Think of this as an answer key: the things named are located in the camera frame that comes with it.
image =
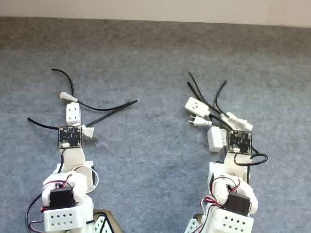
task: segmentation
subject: white power adapter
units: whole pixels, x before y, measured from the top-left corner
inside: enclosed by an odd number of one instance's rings
[[[190,97],[185,105],[185,109],[199,117],[209,115],[208,106],[197,99]]]
[[[67,125],[81,124],[81,111],[79,103],[68,103],[66,106],[66,123]]]
[[[212,126],[207,132],[208,147],[211,152],[218,152],[223,148],[223,139],[220,128]]]

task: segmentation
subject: gray carpet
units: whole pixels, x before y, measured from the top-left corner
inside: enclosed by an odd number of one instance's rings
[[[24,210],[59,162],[71,75],[93,106],[138,99],[96,124],[84,152],[100,184],[95,208],[126,233],[182,233],[207,190],[206,129],[187,123],[188,71],[212,101],[254,125],[269,161],[251,170],[259,199],[253,233],[309,232],[311,30],[205,23],[0,18],[0,226],[25,232]],[[87,123],[102,113],[82,108]],[[42,219],[39,204],[31,219]]]

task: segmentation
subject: white bracket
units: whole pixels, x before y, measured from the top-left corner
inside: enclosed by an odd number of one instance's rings
[[[187,228],[185,229],[184,233],[192,233],[195,229],[197,229],[199,226],[199,222],[197,219],[192,218],[190,219],[190,222],[187,226]]]
[[[110,225],[108,223],[108,219],[104,216],[98,217],[97,221],[94,223],[94,233],[113,233],[113,231],[110,229]]]

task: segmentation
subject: white connector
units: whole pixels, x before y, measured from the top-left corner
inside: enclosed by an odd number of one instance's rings
[[[220,151],[223,145],[222,134],[220,128],[212,126],[207,132],[208,147],[211,152]]]
[[[65,99],[65,100],[69,100],[69,101],[72,101],[72,102],[77,102],[78,101],[77,98],[75,98],[72,95],[68,94],[66,91],[61,92],[60,95],[59,95],[59,98]]]
[[[68,103],[66,106],[66,123],[67,125],[81,124],[81,111],[79,103]]]
[[[251,125],[250,123],[247,122],[247,120],[243,120],[240,118],[237,118],[235,115],[233,115],[231,112],[227,112],[226,113],[227,116],[229,117],[229,119],[231,121],[233,121],[239,128],[241,128],[242,130],[248,130],[248,131],[252,131],[253,129],[253,125]]]
[[[223,140],[223,146],[227,146],[227,130],[225,129],[220,129],[220,133],[222,135],[222,140]]]
[[[191,118],[194,118],[194,121],[188,120],[188,122],[193,123],[194,126],[211,126],[212,122],[205,120],[204,118],[200,116],[190,116]]]
[[[94,133],[94,127],[86,127],[85,125],[82,125],[82,134],[92,138]]]
[[[185,105],[185,109],[199,117],[205,117],[209,115],[208,106],[193,97],[188,99]]]
[[[221,117],[222,121],[224,121],[225,123],[230,125],[232,129],[252,131],[253,125],[248,123],[247,120],[237,118],[231,112],[227,112],[226,115],[220,114],[220,117]]]

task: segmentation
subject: power plug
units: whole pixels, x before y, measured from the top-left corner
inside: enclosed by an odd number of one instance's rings
[[[190,97],[185,105],[185,109],[199,117],[209,115],[208,106],[197,99]]]
[[[211,152],[220,151],[223,145],[222,134],[220,128],[212,126],[207,132],[208,147]]]
[[[68,103],[66,106],[66,123],[67,125],[81,124],[81,110],[78,103]]]
[[[194,120],[188,120],[188,122],[193,123],[194,126],[211,126],[212,122],[209,120],[205,120],[199,116],[190,116]]]

